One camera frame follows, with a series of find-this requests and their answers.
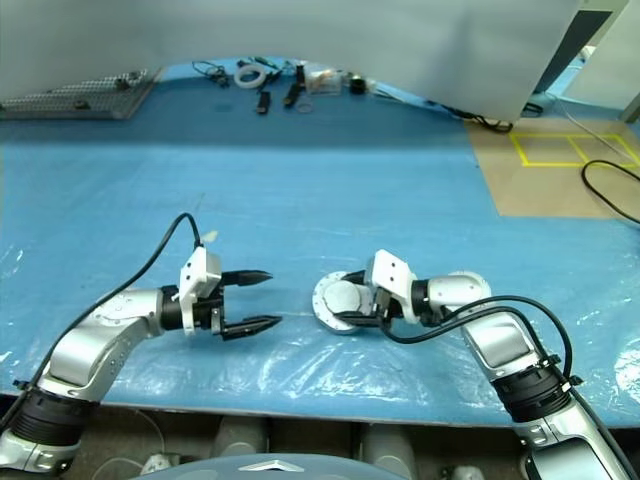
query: white cable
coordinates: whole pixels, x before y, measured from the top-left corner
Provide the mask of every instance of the white cable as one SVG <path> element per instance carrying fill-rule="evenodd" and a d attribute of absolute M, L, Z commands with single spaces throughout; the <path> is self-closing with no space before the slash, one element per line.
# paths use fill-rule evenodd
<path fill-rule="evenodd" d="M 601 137 L 600 135 L 598 135 L 596 132 L 594 132 L 593 130 L 591 130 L 589 127 L 587 127 L 586 125 L 583 125 L 582 123 L 580 123 L 578 120 L 575 119 L 575 117 L 573 115 L 571 115 L 569 113 L 569 111 L 567 110 L 567 108 L 564 106 L 563 100 L 558 97 L 557 95 L 553 95 L 552 93 L 549 92 L 545 92 L 545 95 L 549 98 L 551 98 L 554 103 L 554 107 L 556 104 L 560 105 L 560 108 L 562 108 L 562 112 L 564 113 L 564 116 L 567 117 L 569 119 L 569 121 L 571 121 L 571 123 L 573 123 L 574 125 L 580 127 L 582 130 L 584 130 L 585 132 L 587 132 L 589 135 L 593 136 L 595 139 L 599 140 L 602 144 L 606 145 L 607 147 L 609 147 L 611 150 L 613 150 L 614 152 L 616 152 L 618 155 L 620 155 L 622 158 L 626 158 L 627 160 L 629 160 L 631 163 L 635 163 L 635 160 L 633 158 L 631 158 L 629 155 L 627 155 L 625 152 L 623 152 L 622 150 L 618 149 L 618 147 L 616 147 L 615 145 L 613 145 L 611 142 L 607 141 L 606 138 Z"/>
<path fill-rule="evenodd" d="M 160 430 L 160 427 L 158 426 L 158 424 L 153 420 L 153 418 L 151 418 L 149 415 L 147 415 L 143 411 L 134 410 L 134 412 L 137 415 L 140 415 L 142 418 L 144 418 L 147 422 L 149 422 L 149 424 L 156 431 L 156 433 L 158 434 L 158 437 L 160 437 L 160 448 L 161 448 L 160 453 L 164 453 L 165 451 L 164 435 L 162 434 L 162 430 Z"/>
<path fill-rule="evenodd" d="M 111 465 L 112 463 L 115 462 L 124 462 L 124 463 L 128 463 L 129 465 L 133 465 L 135 467 L 138 467 L 140 469 L 140 471 L 142 471 L 142 467 L 144 467 L 144 465 L 142 465 L 140 462 L 136 462 L 135 460 L 131 460 L 130 458 L 125 458 L 125 457 L 112 457 L 109 460 L 107 460 L 106 462 L 104 462 L 102 465 L 100 465 L 95 472 L 93 472 L 93 475 L 91 475 L 91 480 L 96 480 L 96 478 L 98 478 L 98 475 L 100 475 L 102 473 L 102 471 L 108 466 Z"/>

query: wire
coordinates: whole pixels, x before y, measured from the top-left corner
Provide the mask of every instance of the wire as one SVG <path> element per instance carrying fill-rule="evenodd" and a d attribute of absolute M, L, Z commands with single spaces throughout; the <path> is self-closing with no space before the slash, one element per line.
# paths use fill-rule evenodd
<path fill-rule="evenodd" d="M 91 475 L 91 480 L 96 480 L 96 478 L 98 478 L 98 475 L 100 475 L 105 468 L 107 468 L 112 463 L 116 463 L 116 462 L 128 463 L 129 465 L 133 465 L 135 467 L 138 467 L 140 470 L 142 470 L 144 468 L 144 465 L 142 465 L 140 462 L 136 462 L 135 460 L 131 460 L 130 458 L 112 457 L 109 460 L 107 460 L 106 462 L 104 462 L 102 465 L 100 465 L 96 469 L 95 472 L 93 472 L 93 475 Z"/>
<path fill-rule="evenodd" d="M 634 159 L 631 158 L 629 155 L 627 155 L 625 152 L 623 152 L 622 150 L 620 150 L 618 147 L 616 147 L 615 145 L 613 145 L 611 142 L 609 142 L 606 138 L 602 137 L 601 135 L 598 135 L 596 132 L 594 132 L 593 130 L 591 130 L 589 127 L 587 127 L 586 125 L 580 123 L 578 120 L 576 120 L 576 118 L 571 115 L 569 113 L 569 110 L 567 110 L 567 108 L 564 106 L 564 101 L 558 97 L 557 95 L 554 95 L 552 93 L 549 92 L 545 92 L 545 95 L 548 98 L 551 98 L 554 101 L 554 106 L 555 105 L 560 105 L 560 108 L 562 109 L 562 113 L 564 114 L 565 117 L 567 117 L 567 119 L 573 123 L 574 125 L 576 125 L 577 127 L 581 128 L 582 130 L 584 130 L 585 132 L 587 132 L 589 135 L 591 135 L 593 138 L 595 138 L 596 140 L 598 140 L 600 143 L 602 143 L 603 145 L 607 146 L 608 148 L 610 148 L 611 150 L 613 150 L 614 152 L 616 152 L 618 155 L 620 155 L 622 158 L 625 158 L 627 160 L 630 160 L 631 162 L 634 162 Z"/>
<path fill-rule="evenodd" d="M 156 431 L 156 433 L 158 434 L 158 437 L 160 437 L 160 449 L 161 449 L 160 453 L 164 453 L 166 450 L 164 435 L 162 434 L 162 430 L 160 429 L 156 421 L 153 418 L 151 418 L 151 416 L 147 415 L 141 410 L 134 410 L 134 412 L 137 415 L 140 415 L 142 418 L 144 418 L 147 422 L 149 422 L 149 425 L 151 425 L 153 429 Z"/>
<path fill-rule="evenodd" d="M 609 165 L 610 167 L 613 168 L 617 168 L 618 170 L 620 170 L 622 173 L 625 173 L 627 175 L 629 175 L 631 178 L 637 180 L 638 182 L 640 182 L 640 176 L 636 175 L 635 173 L 633 173 L 631 170 L 626 169 L 616 163 L 613 162 L 609 162 L 607 160 L 591 160 L 590 162 L 587 162 L 584 167 L 582 167 L 582 170 L 580 170 L 580 178 L 582 178 L 582 182 L 585 184 L 585 186 L 589 189 L 589 191 L 591 191 L 591 193 L 593 193 L 596 197 L 598 197 L 600 200 L 602 200 L 604 203 L 606 203 L 607 205 L 609 205 L 609 207 L 616 212 L 618 215 L 626 218 L 627 220 L 632 221 L 633 223 L 637 223 L 638 225 L 640 225 L 640 218 L 638 217 L 634 217 L 633 215 L 625 212 L 624 210 L 622 210 L 620 207 L 616 206 L 611 200 L 609 200 L 603 193 L 601 193 L 599 190 L 597 190 L 589 181 L 589 179 L 587 178 L 587 170 L 589 169 L 589 167 L 591 165 L 596 165 L 596 164 L 602 164 L 602 165 Z"/>
<path fill-rule="evenodd" d="M 492 132 L 495 132 L 495 133 L 509 133 L 511 130 L 513 130 L 513 123 L 510 123 L 510 122 L 505 123 L 498 120 L 494 123 L 491 123 L 482 115 L 476 115 L 475 113 L 465 112 L 463 110 L 447 107 L 445 105 L 442 105 L 442 107 L 445 110 L 447 110 L 449 113 L 452 113 L 453 115 L 455 115 L 456 117 L 462 118 L 463 120 L 473 120 L 475 122 L 478 122 L 487 130 L 491 130 Z"/>
<path fill-rule="evenodd" d="M 0 423 L 0 431 L 4 430 L 4 428 L 8 425 L 9 421 L 13 418 L 13 415 L 20 408 L 20 406 L 22 406 L 22 403 L 25 400 L 26 394 L 36 385 L 36 383 L 40 379 L 40 376 L 42 375 L 45 368 L 47 367 L 47 363 L 49 362 L 49 360 L 51 360 L 53 351 L 55 350 L 56 345 L 60 342 L 60 340 L 62 340 L 62 338 L 67 333 L 73 330 L 80 322 L 82 322 L 82 320 L 84 320 L 88 315 L 90 315 L 91 312 L 93 312 L 98 307 L 107 303 L 109 300 L 111 300 L 113 297 L 118 295 L 124 289 L 133 285 L 137 280 L 140 279 L 140 277 L 142 277 L 145 273 L 147 273 L 149 268 L 151 268 L 151 266 L 158 259 L 158 257 L 160 256 L 164 248 L 167 246 L 167 243 L 169 243 L 169 240 L 173 236 L 180 222 L 182 222 L 182 220 L 184 220 L 185 218 L 189 220 L 189 223 L 191 224 L 191 229 L 193 230 L 193 239 L 194 239 L 193 248 L 195 249 L 202 245 L 202 242 L 200 240 L 200 232 L 198 232 L 198 226 L 196 225 L 196 221 L 193 218 L 193 216 L 190 213 L 186 213 L 186 212 L 183 212 L 180 215 L 178 215 L 173 220 L 173 222 L 171 222 L 171 225 L 169 225 L 169 228 L 165 232 L 164 236 L 162 237 L 162 240 L 160 240 L 160 243 L 158 244 L 154 252 L 151 254 L 151 257 L 149 257 L 149 260 L 147 260 L 146 263 L 131 278 L 129 278 L 129 280 L 125 281 L 123 284 L 114 288 L 113 290 L 111 290 L 111 292 L 107 293 L 105 296 L 100 298 L 100 300 L 98 300 L 97 302 L 89 306 L 87 309 L 85 309 L 80 315 L 78 315 L 78 317 L 76 317 L 75 320 L 73 320 L 73 322 L 69 324 L 67 328 L 64 329 L 64 331 L 58 336 L 56 341 L 53 342 L 53 344 L 51 345 L 51 348 L 49 348 L 49 351 L 42 359 L 42 362 L 40 362 L 40 366 L 38 367 L 36 372 L 33 374 L 33 377 L 31 377 L 31 380 L 25 385 L 22 391 L 22 394 L 13 402 L 11 407 L 9 407 L 9 410 L 7 410 L 7 412 L 3 415 L 2 422 Z"/>
<path fill-rule="evenodd" d="M 444 322 L 451 321 L 455 319 L 458 315 L 460 315 L 460 313 L 462 312 L 465 312 L 467 310 L 478 307 L 480 305 L 485 305 L 487 303 L 492 303 L 492 302 L 526 303 L 527 305 L 531 305 L 532 307 L 535 307 L 538 310 L 542 311 L 551 320 L 551 322 L 554 324 L 554 326 L 558 330 L 558 333 L 560 334 L 560 338 L 562 339 L 562 345 L 564 347 L 564 369 L 562 374 L 567 379 L 571 377 L 571 369 L 573 368 L 573 346 L 571 345 L 571 339 L 569 338 L 569 334 L 567 333 L 567 330 L 566 328 L 564 328 L 564 325 L 562 324 L 560 319 L 546 306 L 544 306 L 543 304 L 541 304 L 536 300 L 533 300 L 528 297 L 521 297 L 518 295 L 496 295 L 493 297 L 482 298 L 480 300 L 476 300 L 475 302 L 471 302 L 467 305 L 464 305 L 463 307 L 460 307 L 457 310 L 454 310 L 453 312 L 448 313 L 442 318 L 442 322 L 444 323 Z M 498 312 L 513 313 L 514 315 L 518 316 L 518 318 L 523 319 L 525 327 L 527 328 L 529 333 L 531 334 L 533 332 L 532 339 L 534 340 L 534 342 L 536 342 L 537 336 L 535 335 L 535 331 L 533 330 L 533 327 L 531 327 L 531 325 L 529 324 L 529 321 L 526 319 L 526 317 L 522 315 L 522 313 L 519 310 L 516 310 L 511 307 L 505 307 L 505 306 L 491 307 L 491 308 L 482 310 L 480 312 L 472 313 L 467 317 L 453 321 L 449 325 L 436 328 L 430 332 L 424 333 L 422 335 L 418 335 L 416 337 L 398 337 L 396 335 L 393 335 L 388 330 L 389 326 L 384 324 L 383 324 L 382 330 L 385 335 L 387 335 L 391 340 L 395 342 L 404 343 L 404 344 L 420 343 L 420 342 L 424 342 L 425 340 L 429 340 L 431 338 L 442 335 L 443 333 L 447 333 L 451 330 L 454 330 L 455 328 L 470 322 L 472 319 L 477 320 L 478 318 L 482 318 L 484 316 L 491 315 L 492 313 L 498 313 Z M 536 347 L 541 348 L 539 341 Z"/>
<path fill-rule="evenodd" d="M 533 307 L 538 308 L 539 310 L 541 310 L 543 313 L 545 313 L 545 315 L 547 315 L 551 321 L 553 322 L 553 324 L 556 326 L 556 328 L 558 329 L 558 333 L 560 334 L 561 338 L 562 338 L 562 342 L 564 344 L 564 349 L 565 349 L 565 361 L 564 361 L 564 369 L 563 369 L 563 380 L 569 379 L 571 377 L 571 368 L 572 368 L 572 364 L 573 364 L 573 348 L 571 346 L 571 340 L 569 338 L 569 335 L 566 331 L 566 329 L 564 328 L 564 325 L 562 325 L 562 323 L 560 322 L 560 320 L 558 319 L 558 317 L 556 317 L 556 315 L 551 312 L 551 310 L 549 310 L 546 306 L 544 306 L 543 304 L 541 304 L 540 302 L 527 298 L 527 297 L 520 297 L 520 296 L 515 296 L 515 295 L 497 295 L 494 297 L 488 297 L 486 299 L 481 299 L 475 302 L 472 302 L 468 305 L 465 305 L 457 310 L 455 310 L 454 312 L 451 312 L 447 315 L 445 315 L 443 317 L 443 322 L 448 321 L 449 319 L 453 319 L 455 318 L 460 312 L 465 311 L 465 310 L 469 310 L 471 308 L 474 308 L 475 306 L 479 306 L 482 305 L 484 303 L 487 302 L 493 302 L 493 301 L 513 301 L 513 302 L 521 302 L 521 303 L 526 303 L 528 305 L 531 305 Z M 522 314 L 522 312 L 520 312 L 519 310 L 515 309 L 515 308 L 511 308 L 511 307 L 507 307 L 507 306 L 497 306 L 497 307 L 490 307 L 484 310 L 481 310 L 479 312 L 474 312 L 464 318 L 460 318 L 458 320 L 454 320 L 452 321 L 449 325 L 445 325 L 443 327 L 437 328 L 431 332 L 425 333 L 423 335 L 419 335 L 416 337 L 398 337 L 394 334 L 391 333 L 391 331 L 389 330 L 389 325 L 387 323 L 383 323 L 381 329 L 382 332 L 389 337 L 391 340 L 398 342 L 398 343 L 402 343 L 402 344 L 412 344 L 412 343 L 419 343 L 419 342 L 423 342 L 425 340 L 429 340 L 431 338 L 435 338 L 439 335 L 442 335 L 444 333 L 447 333 L 451 330 L 454 330 L 468 322 L 471 322 L 473 320 L 477 320 L 478 318 L 482 318 L 488 315 L 493 315 L 494 313 L 500 313 L 500 312 L 507 312 L 507 313 L 512 313 L 514 315 L 516 315 L 522 322 L 523 325 L 525 326 L 525 328 L 527 329 L 527 331 L 529 332 L 529 335 L 531 336 L 531 339 L 534 343 L 534 345 L 536 346 L 536 348 L 540 351 L 541 355 L 543 357 L 548 358 L 548 354 L 545 351 L 544 347 L 542 346 L 540 339 L 538 338 L 538 335 L 536 334 L 535 330 L 533 329 L 533 326 L 531 325 L 531 322 L 529 322 L 529 320 Z M 600 432 L 600 434 L 602 435 L 602 438 L 604 439 L 604 441 L 607 443 L 607 445 L 609 446 L 609 448 L 611 448 L 612 452 L 614 453 L 614 455 L 616 456 L 616 458 L 618 459 L 618 461 L 620 462 L 622 468 L 626 471 L 627 475 L 629 476 L 629 478 L 631 480 L 639 480 L 638 476 L 636 475 L 633 466 L 631 465 L 631 463 L 629 462 L 629 459 L 626 457 L 625 453 L 622 451 L 622 449 L 620 448 L 620 445 L 618 445 L 618 443 L 616 442 L 615 438 L 613 438 L 613 435 L 611 435 L 611 432 L 609 431 L 609 429 L 607 428 L 607 426 L 602 422 L 602 420 L 600 419 L 600 417 L 598 417 L 598 415 L 596 414 L 596 412 L 591 408 L 591 406 L 589 405 L 589 403 L 582 397 L 582 395 L 580 395 L 580 393 L 574 388 L 571 387 L 570 392 L 572 393 L 572 395 L 574 396 L 574 398 L 576 399 L 576 401 L 582 406 L 582 408 L 585 410 L 585 412 L 587 413 L 587 415 L 589 415 L 589 417 L 591 417 L 591 419 L 593 420 L 594 424 L 596 425 L 596 428 L 598 429 L 598 431 Z"/>
<path fill-rule="evenodd" d="M 598 415 L 593 410 L 593 408 L 591 408 L 591 405 L 589 405 L 589 402 L 587 402 L 584 399 L 584 397 L 580 395 L 580 393 L 573 387 L 571 388 L 571 393 L 573 394 L 573 397 L 576 399 L 576 401 L 580 404 L 580 406 L 584 409 L 584 411 L 587 412 L 587 415 L 591 417 L 591 420 L 593 420 L 593 423 L 596 424 L 596 428 L 600 432 L 600 435 L 602 435 L 602 438 L 604 438 L 604 441 L 607 442 L 607 445 L 609 445 L 609 448 L 613 451 L 613 454 L 616 456 L 616 458 L 622 465 L 622 468 L 627 472 L 627 475 L 629 475 L 629 478 L 631 480 L 638 480 L 638 475 L 636 474 L 635 469 L 631 465 L 631 462 L 629 462 L 629 459 L 627 458 L 625 453 L 622 451 L 622 448 L 620 448 L 620 445 L 618 445 L 618 442 L 616 442 L 616 439 L 613 438 L 613 435 L 611 434 L 607 426 L 604 424 L 602 420 L 600 420 L 600 417 L 598 417 Z"/>

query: black cable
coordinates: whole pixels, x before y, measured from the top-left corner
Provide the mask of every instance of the black cable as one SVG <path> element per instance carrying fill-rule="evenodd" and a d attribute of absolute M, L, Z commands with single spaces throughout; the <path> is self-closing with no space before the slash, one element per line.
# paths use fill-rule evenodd
<path fill-rule="evenodd" d="M 200 241 L 200 232 L 198 232 L 198 226 L 196 225 L 196 221 L 194 220 L 193 216 L 190 213 L 186 213 L 186 212 L 183 212 L 180 215 L 178 215 L 175 218 L 175 220 L 171 222 L 171 225 L 169 225 L 169 228 L 165 232 L 164 236 L 162 237 L 162 240 L 160 240 L 160 243 L 158 244 L 154 252 L 151 254 L 151 257 L 149 257 L 149 260 L 147 260 L 147 262 L 131 278 L 129 278 L 129 280 L 125 281 L 123 284 L 114 288 L 113 290 L 111 290 L 111 292 L 109 292 L 108 294 L 100 298 L 100 300 L 98 300 L 97 302 L 89 306 L 87 309 L 85 309 L 58 336 L 56 341 L 51 345 L 51 348 L 49 348 L 49 351 L 47 352 L 47 354 L 42 359 L 42 362 L 40 362 L 40 366 L 36 370 L 36 373 L 33 374 L 33 377 L 31 377 L 31 380 L 27 383 L 27 385 L 23 389 L 22 394 L 13 402 L 9 410 L 7 410 L 7 412 L 2 416 L 2 421 L 0 421 L 0 431 L 4 430 L 4 428 L 7 426 L 7 424 L 9 423 L 9 421 L 17 411 L 17 409 L 22 405 L 22 402 L 24 401 L 27 392 L 31 390 L 38 383 L 38 380 L 40 379 L 42 372 L 44 372 L 44 369 L 46 368 L 47 363 L 49 362 L 49 360 L 51 360 L 51 355 L 53 355 L 53 351 L 55 350 L 56 345 L 58 345 L 60 340 L 62 340 L 62 338 L 67 333 L 69 333 L 72 329 L 78 326 L 78 324 L 82 322 L 82 320 L 84 320 L 88 315 L 90 315 L 91 312 L 93 312 L 96 308 L 107 303 L 109 300 L 111 300 L 113 297 L 118 295 L 124 289 L 133 285 L 133 283 L 135 283 L 137 280 L 140 279 L 140 277 L 142 277 L 145 273 L 147 273 L 149 268 L 151 268 L 151 266 L 158 259 L 158 257 L 160 256 L 164 248 L 167 246 L 167 243 L 173 236 L 173 233 L 175 232 L 180 222 L 182 222 L 182 220 L 184 220 L 185 218 L 189 220 L 189 223 L 191 224 L 191 229 L 193 230 L 193 248 L 195 249 L 202 245 L 202 242 Z"/>
<path fill-rule="evenodd" d="M 442 107 L 456 117 L 462 118 L 463 120 L 473 120 L 475 122 L 478 122 L 487 130 L 491 130 L 495 133 L 509 133 L 511 130 L 513 130 L 513 123 L 510 122 L 505 123 L 498 120 L 494 123 L 491 123 L 482 115 L 476 115 L 475 113 L 465 112 L 463 110 L 447 107 L 445 105 L 442 105 Z"/>
<path fill-rule="evenodd" d="M 587 415 L 591 417 L 591 420 L 593 420 L 593 423 L 595 423 L 596 428 L 600 432 L 600 435 L 602 435 L 602 438 L 604 439 L 604 441 L 607 442 L 607 445 L 609 445 L 609 448 L 613 451 L 613 454 L 616 456 L 616 458 L 620 462 L 620 465 L 622 465 L 622 468 L 627 472 L 627 475 L 629 476 L 629 478 L 631 480 L 639 480 L 638 475 L 636 474 L 633 468 L 633 465 L 631 465 L 631 462 L 629 461 L 625 453 L 622 451 L 622 448 L 620 448 L 620 445 L 618 445 L 618 442 L 616 441 L 616 439 L 613 438 L 613 435 L 611 434 L 607 426 L 604 424 L 602 420 L 600 420 L 600 417 L 598 417 L 598 415 L 593 410 L 593 408 L 591 408 L 591 405 L 589 405 L 589 402 L 587 402 L 584 399 L 584 397 L 580 395 L 580 393 L 578 393 L 578 391 L 575 388 L 572 387 L 570 391 L 573 394 L 573 397 L 576 399 L 576 401 L 584 409 L 584 411 L 587 412 Z"/>
<path fill-rule="evenodd" d="M 519 302 L 519 303 L 526 303 L 527 305 L 531 305 L 532 307 L 535 307 L 538 310 L 542 311 L 547 317 L 549 317 L 549 319 L 553 322 L 554 326 L 558 330 L 558 333 L 560 334 L 560 338 L 562 339 L 562 345 L 564 347 L 564 369 L 563 369 L 563 375 L 567 379 L 571 377 L 571 369 L 573 368 L 573 347 L 571 345 L 571 339 L 569 338 L 569 334 L 567 333 L 567 330 L 564 328 L 564 325 L 562 324 L 560 319 L 551 310 L 549 310 L 546 306 L 544 306 L 543 304 L 541 304 L 540 302 L 538 302 L 536 300 L 533 300 L 533 299 L 528 298 L 528 297 L 521 297 L 521 296 L 518 296 L 518 295 L 496 295 L 494 297 L 482 298 L 480 300 L 476 300 L 475 302 L 471 302 L 471 303 L 469 303 L 467 305 L 464 305 L 463 307 L 460 307 L 457 310 L 454 310 L 453 312 L 448 313 L 447 315 L 445 315 L 442 318 L 442 322 L 445 323 L 445 322 L 454 320 L 462 312 L 465 312 L 465 311 L 470 310 L 472 308 L 478 307 L 480 305 L 485 305 L 487 303 L 493 303 L 493 302 Z M 510 307 L 492 307 L 492 308 L 508 309 Z M 443 333 L 449 332 L 449 331 L 459 327 L 460 325 L 464 325 L 465 323 L 470 321 L 468 319 L 471 316 L 473 316 L 474 319 L 478 319 L 478 318 L 482 318 L 483 316 L 490 315 L 490 313 L 487 313 L 487 312 L 491 311 L 492 308 L 488 308 L 486 310 L 482 310 L 481 312 L 473 313 L 473 314 L 471 314 L 471 315 L 469 315 L 469 316 L 467 316 L 467 317 L 465 317 L 463 319 L 458 319 L 457 321 L 454 321 L 449 325 L 445 325 L 445 326 L 439 327 L 439 328 L 437 328 L 435 330 L 432 330 L 430 332 L 424 333 L 422 335 L 418 335 L 416 337 L 405 337 L 405 338 L 403 338 L 403 337 L 397 337 L 397 336 L 393 335 L 393 337 L 389 337 L 389 338 L 391 338 L 392 340 L 394 340 L 394 341 L 396 341 L 398 343 L 405 343 L 405 344 L 413 344 L 413 343 L 424 342 L 425 340 L 429 340 L 431 338 L 437 337 L 438 335 L 441 335 Z M 509 313 L 513 313 L 514 315 L 518 316 L 521 319 L 524 318 L 525 327 L 529 323 L 528 320 L 526 319 L 526 317 L 524 317 L 524 315 L 522 315 L 516 309 L 496 310 L 496 313 L 499 312 L 499 311 L 509 311 Z"/>
<path fill-rule="evenodd" d="M 587 178 L 587 170 L 589 169 L 589 167 L 591 165 L 596 165 L 596 164 L 602 164 L 602 165 L 609 165 L 610 167 L 613 168 L 617 168 L 618 170 L 620 170 L 622 173 L 625 173 L 627 175 L 629 175 L 631 178 L 637 180 L 638 182 L 640 182 L 640 176 L 636 175 L 635 173 L 633 173 L 631 170 L 624 168 L 618 164 L 615 164 L 613 162 L 609 162 L 607 160 L 591 160 L 590 162 L 587 162 L 584 167 L 582 167 L 582 170 L 580 171 L 580 177 L 582 178 L 582 182 L 585 184 L 585 186 L 587 187 L 587 189 L 589 189 L 589 191 L 591 191 L 591 193 L 593 193 L 596 197 L 598 197 L 600 200 L 602 200 L 604 203 L 606 203 L 607 205 L 609 205 L 609 207 L 616 212 L 618 215 L 626 218 L 627 220 L 632 221 L 633 223 L 637 223 L 638 225 L 640 225 L 640 218 L 634 217 L 633 215 L 625 212 L 624 210 L 622 210 L 620 207 L 616 206 L 611 200 L 609 200 L 603 193 L 601 193 L 600 191 L 598 191 L 589 181 L 589 179 Z"/>
<path fill-rule="evenodd" d="M 545 305 L 541 304 L 536 300 L 533 300 L 527 297 L 520 297 L 516 295 L 497 295 L 495 297 L 481 299 L 476 302 L 472 302 L 468 305 L 465 305 L 464 307 L 461 307 L 455 310 L 454 312 L 451 312 L 445 315 L 443 317 L 443 322 L 449 321 L 455 318 L 459 313 L 465 310 L 469 310 L 471 308 L 474 308 L 475 306 L 482 305 L 483 303 L 487 303 L 487 302 L 493 302 L 493 301 L 496 301 L 496 302 L 512 301 L 512 302 L 525 303 L 538 308 L 551 319 L 553 324 L 558 329 L 558 333 L 562 338 L 562 342 L 564 344 L 564 349 L 565 349 L 563 380 L 569 379 L 571 376 L 571 368 L 573 363 L 573 347 L 571 346 L 571 340 L 569 338 L 569 335 L 566 329 L 564 328 L 564 325 L 562 325 L 562 322 L 560 322 L 560 319 L 558 319 L 558 317 L 556 317 L 556 315 L 553 312 L 551 312 L 551 310 L 549 310 Z M 468 322 L 471 322 L 472 320 L 477 320 L 478 318 L 486 317 L 488 315 L 493 315 L 494 313 L 500 313 L 500 312 L 511 313 L 517 316 L 522 321 L 523 325 L 529 332 L 529 335 L 531 336 L 531 339 L 534 345 L 536 346 L 536 348 L 539 350 L 540 354 L 543 356 L 543 358 L 548 358 L 548 354 L 544 349 L 544 347 L 542 346 L 540 339 L 538 338 L 538 335 L 536 334 L 535 330 L 533 329 L 533 326 L 531 325 L 531 322 L 529 322 L 529 320 L 522 314 L 522 312 L 520 312 L 515 308 L 507 307 L 507 306 L 490 307 L 490 308 L 481 310 L 479 312 L 472 313 L 464 318 L 453 320 L 448 325 L 439 327 L 437 329 L 432 330 L 431 332 L 427 332 L 423 335 L 418 335 L 415 337 L 398 337 L 393 333 L 391 333 L 389 329 L 390 326 L 389 324 L 386 324 L 386 323 L 382 325 L 381 329 L 382 329 L 382 332 L 387 337 L 389 337 L 391 340 L 395 342 L 402 343 L 402 344 L 413 344 L 413 343 L 423 342 L 425 340 L 429 340 L 431 338 L 435 338 L 439 335 L 447 333 L 451 330 L 455 330 L 456 328 Z M 582 397 L 582 395 L 580 395 L 580 393 L 574 387 L 571 387 L 570 392 L 572 393 L 576 401 L 582 406 L 582 408 L 587 413 L 587 415 L 592 419 L 593 423 L 596 425 L 596 428 L 602 435 L 602 438 L 607 443 L 607 445 L 609 446 L 613 454 L 616 456 L 616 458 L 620 462 L 622 468 L 626 471 L 629 478 L 631 480 L 640 480 L 638 478 L 638 475 L 635 473 L 633 466 L 629 462 L 629 459 L 620 448 L 620 445 L 618 445 L 618 442 L 616 442 L 615 438 L 613 438 L 613 435 L 611 434 L 607 426 L 604 424 L 604 422 L 602 422 L 602 420 L 600 419 L 600 417 L 598 417 L 598 415 L 593 410 L 593 408 L 591 408 L 591 405 L 589 405 L 589 403 Z"/>

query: cardboard floor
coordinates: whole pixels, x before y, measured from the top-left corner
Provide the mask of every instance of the cardboard floor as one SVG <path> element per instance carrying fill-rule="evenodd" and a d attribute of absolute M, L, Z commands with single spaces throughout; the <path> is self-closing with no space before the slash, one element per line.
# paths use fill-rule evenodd
<path fill-rule="evenodd" d="M 508 135 L 469 123 L 476 158 L 500 215 L 607 218 L 616 215 L 582 183 L 580 170 L 602 159 L 640 174 L 640 141 L 622 122 L 585 121 L 630 157 L 622 158 L 569 120 L 520 120 Z M 589 167 L 588 178 L 616 205 L 640 216 L 640 184 L 607 166 Z"/>

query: black cable tie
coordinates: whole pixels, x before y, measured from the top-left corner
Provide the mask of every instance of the black cable tie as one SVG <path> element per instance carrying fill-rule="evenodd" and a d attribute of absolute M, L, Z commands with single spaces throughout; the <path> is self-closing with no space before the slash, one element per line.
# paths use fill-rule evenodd
<path fill-rule="evenodd" d="M 584 383 L 584 380 L 582 380 L 582 378 L 580 378 L 577 375 L 571 375 L 569 377 L 569 384 L 572 387 L 577 387 L 578 385 L 582 385 Z"/>
<path fill-rule="evenodd" d="M 552 353 L 551 355 L 547 355 L 546 357 L 540 359 L 538 362 L 538 368 L 547 368 L 551 365 L 557 365 L 561 362 L 560 356 Z"/>
<path fill-rule="evenodd" d="M 29 382 L 25 380 L 18 380 L 17 378 L 13 381 L 13 386 L 18 390 L 22 390 L 23 392 L 27 389 Z"/>

